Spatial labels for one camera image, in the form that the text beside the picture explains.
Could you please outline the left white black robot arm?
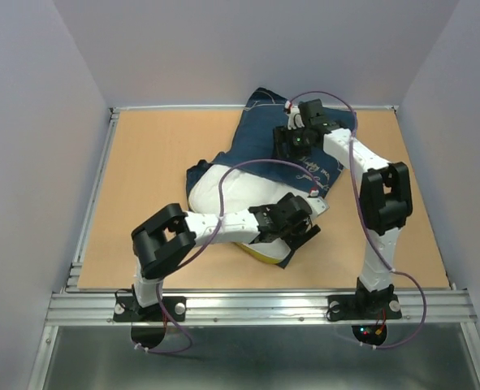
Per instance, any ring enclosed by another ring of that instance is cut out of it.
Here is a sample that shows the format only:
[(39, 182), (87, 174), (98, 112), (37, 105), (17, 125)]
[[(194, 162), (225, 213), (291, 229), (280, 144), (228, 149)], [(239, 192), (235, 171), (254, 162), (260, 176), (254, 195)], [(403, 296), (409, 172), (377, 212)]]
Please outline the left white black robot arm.
[(132, 310), (141, 319), (154, 319), (160, 312), (163, 280), (196, 247), (241, 244), (276, 263), (286, 262), (320, 232), (314, 220), (327, 210), (325, 199), (293, 193), (275, 204), (223, 215), (184, 211), (178, 203), (163, 207), (131, 233), (137, 258)]

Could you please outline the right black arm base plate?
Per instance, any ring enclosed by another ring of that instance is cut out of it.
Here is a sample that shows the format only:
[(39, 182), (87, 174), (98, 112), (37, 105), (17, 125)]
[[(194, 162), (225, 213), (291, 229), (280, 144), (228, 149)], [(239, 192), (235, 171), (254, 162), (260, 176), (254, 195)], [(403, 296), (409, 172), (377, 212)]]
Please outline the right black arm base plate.
[(328, 318), (337, 321), (363, 321), (383, 319), (395, 320), (403, 317), (397, 295), (391, 297), (359, 298), (356, 294), (329, 295), (327, 297), (330, 313)]

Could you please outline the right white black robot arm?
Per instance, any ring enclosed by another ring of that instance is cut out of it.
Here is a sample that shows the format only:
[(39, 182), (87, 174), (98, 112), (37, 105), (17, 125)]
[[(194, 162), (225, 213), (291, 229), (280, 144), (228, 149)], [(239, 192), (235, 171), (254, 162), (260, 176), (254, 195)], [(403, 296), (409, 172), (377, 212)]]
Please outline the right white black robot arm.
[(352, 107), (353, 126), (333, 120), (319, 99), (294, 104), (287, 101), (286, 125), (273, 131), (276, 158), (299, 160), (314, 151), (335, 158), (349, 169), (357, 213), (366, 238), (365, 260), (358, 277), (360, 288), (354, 310), (371, 317), (383, 307), (379, 295), (392, 284), (396, 242), (413, 212), (409, 169), (403, 162), (389, 162), (357, 139), (358, 118)]

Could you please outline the white pillow yellow underside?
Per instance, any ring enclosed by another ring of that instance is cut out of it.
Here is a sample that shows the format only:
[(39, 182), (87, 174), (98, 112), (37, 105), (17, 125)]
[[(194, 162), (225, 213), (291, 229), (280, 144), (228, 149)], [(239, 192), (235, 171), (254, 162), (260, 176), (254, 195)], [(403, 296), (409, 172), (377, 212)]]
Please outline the white pillow yellow underside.
[[(203, 214), (219, 212), (218, 182), (227, 170), (227, 166), (210, 165), (201, 160), (186, 171), (186, 193), (191, 211)], [(291, 185), (236, 169), (223, 182), (224, 210), (227, 213), (237, 212), (250, 206), (275, 204), (287, 193), (308, 197), (307, 192)], [(240, 247), (258, 261), (281, 268), (286, 267), (294, 254), (281, 239), (265, 244), (241, 244)]]

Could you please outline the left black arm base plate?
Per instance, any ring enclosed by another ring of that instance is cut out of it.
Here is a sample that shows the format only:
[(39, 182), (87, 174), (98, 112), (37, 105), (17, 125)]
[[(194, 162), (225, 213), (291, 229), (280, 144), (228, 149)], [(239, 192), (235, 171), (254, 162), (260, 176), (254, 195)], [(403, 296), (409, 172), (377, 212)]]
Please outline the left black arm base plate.
[[(183, 322), (186, 315), (186, 297), (167, 296), (162, 298), (168, 314), (176, 321)], [(164, 313), (159, 304), (142, 308), (133, 296), (121, 296), (116, 298), (113, 321), (116, 323), (143, 323), (162, 322)]]

